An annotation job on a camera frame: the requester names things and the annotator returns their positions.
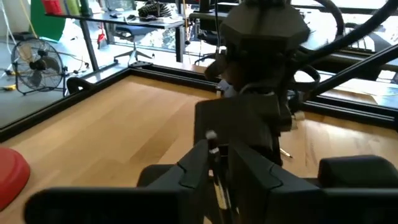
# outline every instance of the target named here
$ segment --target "green cloth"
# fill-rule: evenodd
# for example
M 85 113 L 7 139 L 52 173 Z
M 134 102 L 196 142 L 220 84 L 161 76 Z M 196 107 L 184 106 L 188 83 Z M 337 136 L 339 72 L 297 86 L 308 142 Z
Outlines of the green cloth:
M 61 39 L 66 19 L 46 16 L 41 0 L 31 0 L 30 19 L 39 37 L 45 37 L 57 42 Z

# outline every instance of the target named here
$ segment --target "black frame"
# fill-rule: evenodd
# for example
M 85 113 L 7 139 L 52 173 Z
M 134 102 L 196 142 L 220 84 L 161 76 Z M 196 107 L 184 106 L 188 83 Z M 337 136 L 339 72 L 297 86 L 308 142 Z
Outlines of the black frame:
M 216 92 L 216 86 L 219 82 L 219 80 L 206 80 L 202 73 L 158 65 L 149 65 L 142 68 L 125 68 L 96 83 L 90 90 L 81 90 L 9 124 L 2 130 L 0 142 L 12 138 L 36 124 L 51 118 L 57 113 L 60 113 L 129 75 L 156 79 L 162 82 L 170 82 L 212 92 Z M 398 110 L 382 106 L 357 103 L 327 96 L 316 96 L 310 101 L 306 101 L 302 108 L 304 111 L 389 129 L 397 130 L 398 127 Z

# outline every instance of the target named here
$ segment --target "wooden surface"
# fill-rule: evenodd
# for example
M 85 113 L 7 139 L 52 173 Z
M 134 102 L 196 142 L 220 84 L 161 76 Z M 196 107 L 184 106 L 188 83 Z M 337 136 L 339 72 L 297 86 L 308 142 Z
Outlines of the wooden surface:
M 127 77 L 81 103 L 8 140 L 31 177 L 0 213 L 1 224 L 22 223 L 24 202 L 53 186 L 135 186 L 150 164 L 178 161 L 192 146 L 195 103 L 214 94 Z M 307 114 L 281 147 L 293 155 L 285 168 L 315 176 L 321 158 L 376 154 L 398 165 L 397 134 L 388 129 Z

